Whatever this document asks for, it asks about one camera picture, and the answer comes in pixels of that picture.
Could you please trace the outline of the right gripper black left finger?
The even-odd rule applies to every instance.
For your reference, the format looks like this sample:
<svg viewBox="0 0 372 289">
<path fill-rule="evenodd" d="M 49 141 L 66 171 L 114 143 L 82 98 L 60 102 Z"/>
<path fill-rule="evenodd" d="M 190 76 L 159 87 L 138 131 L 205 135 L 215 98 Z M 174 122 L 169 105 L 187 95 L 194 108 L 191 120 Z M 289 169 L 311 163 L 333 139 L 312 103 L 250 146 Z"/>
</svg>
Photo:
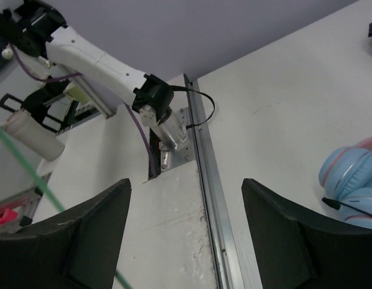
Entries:
<svg viewBox="0 0 372 289">
<path fill-rule="evenodd" d="M 0 288 L 111 288 L 131 192 L 121 179 L 62 213 L 0 233 Z"/>
</svg>

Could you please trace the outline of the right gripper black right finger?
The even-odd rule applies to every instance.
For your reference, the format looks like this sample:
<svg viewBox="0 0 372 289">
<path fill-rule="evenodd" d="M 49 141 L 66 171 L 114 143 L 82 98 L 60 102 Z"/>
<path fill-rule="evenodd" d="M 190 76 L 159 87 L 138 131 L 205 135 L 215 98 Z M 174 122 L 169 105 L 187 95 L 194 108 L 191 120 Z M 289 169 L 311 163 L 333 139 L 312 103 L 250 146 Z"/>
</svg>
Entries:
<svg viewBox="0 0 372 289">
<path fill-rule="evenodd" d="M 372 288 L 372 229 L 319 214 L 254 179 L 241 191 L 264 288 Z"/>
</svg>

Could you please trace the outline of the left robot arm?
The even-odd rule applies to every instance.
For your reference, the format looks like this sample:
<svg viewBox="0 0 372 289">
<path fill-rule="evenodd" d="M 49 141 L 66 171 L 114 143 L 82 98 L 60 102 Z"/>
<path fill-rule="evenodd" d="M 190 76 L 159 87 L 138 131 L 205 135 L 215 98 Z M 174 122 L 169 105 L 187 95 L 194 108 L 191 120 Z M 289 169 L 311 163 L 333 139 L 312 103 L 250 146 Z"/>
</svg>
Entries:
<svg viewBox="0 0 372 289">
<path fill-rule="evenodd" d="M 144 126 L 158 126 L 169 117 L 174 93 L 165 81 L 90 43 L 42 1 L 0 1 L 0 36 L 32 63 L 49 61 L 98 82 L 137 112 Z"/>
</svg>

